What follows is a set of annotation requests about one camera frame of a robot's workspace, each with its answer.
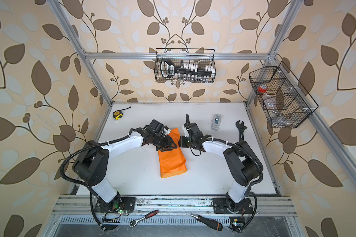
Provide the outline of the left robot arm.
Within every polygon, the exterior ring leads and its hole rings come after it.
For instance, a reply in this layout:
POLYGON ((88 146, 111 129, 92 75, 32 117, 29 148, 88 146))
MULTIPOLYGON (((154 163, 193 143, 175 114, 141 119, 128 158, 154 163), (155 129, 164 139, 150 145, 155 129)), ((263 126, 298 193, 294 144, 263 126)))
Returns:
POLYGON ((145 126, 132 128, 126 136, 115 140, 103 143, 90 141, 84 148, 74 152, 62 162, 59 174, 64 180, 84 186, 92 195, 99 197, 107 204, 112 204, 120 199, 120 194, 107 178, 109 161, 128 150, 143 145, 151 144, 161 152, 176 149, 178 146, 168 131, 166 126, 160 130, 145 126), (77 158, 73 164, 73 171, 80 180, 65 174, 65 167, 73 158, 77 158))

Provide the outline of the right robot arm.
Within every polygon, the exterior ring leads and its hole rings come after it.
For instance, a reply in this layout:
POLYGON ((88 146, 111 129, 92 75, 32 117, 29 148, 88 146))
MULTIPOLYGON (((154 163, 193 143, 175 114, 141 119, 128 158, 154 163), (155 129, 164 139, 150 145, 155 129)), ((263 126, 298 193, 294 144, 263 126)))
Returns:
POLYGON ((183 125, 185 134, 179 140, 181 148, 224 157, 233 177, 232 187, 225 196, 227 209, 232 213, 241 210, 242 204, 252 194, 252 187, 262 182, 264 170, 262 163, 244 140, 244 131, 247 129, 244 122, 237 121, 236 128, 240 140, 233 144, 204 135, 196 123, 186 122, 183 125))

